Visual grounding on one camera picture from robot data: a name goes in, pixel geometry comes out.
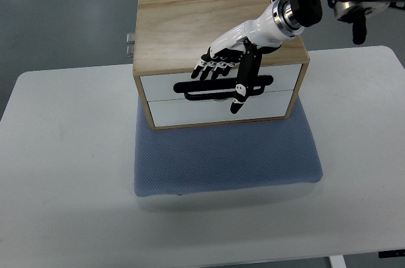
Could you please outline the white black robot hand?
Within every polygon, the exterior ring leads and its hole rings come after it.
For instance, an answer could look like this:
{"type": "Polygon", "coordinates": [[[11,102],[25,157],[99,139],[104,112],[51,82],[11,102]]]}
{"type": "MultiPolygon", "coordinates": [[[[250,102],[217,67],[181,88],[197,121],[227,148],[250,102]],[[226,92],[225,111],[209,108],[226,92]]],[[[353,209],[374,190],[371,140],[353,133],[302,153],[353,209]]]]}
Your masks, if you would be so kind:
{"type": "Polygon", "coordinates": [[[295,19],[289,0],[275,0],[255,20],[247,20],[214,40],[197,62],[191,78],[214,80],[238,65],[231,113],[237,113],[253,90],[262,56],[300,35],[304,27],[295,19]]]}

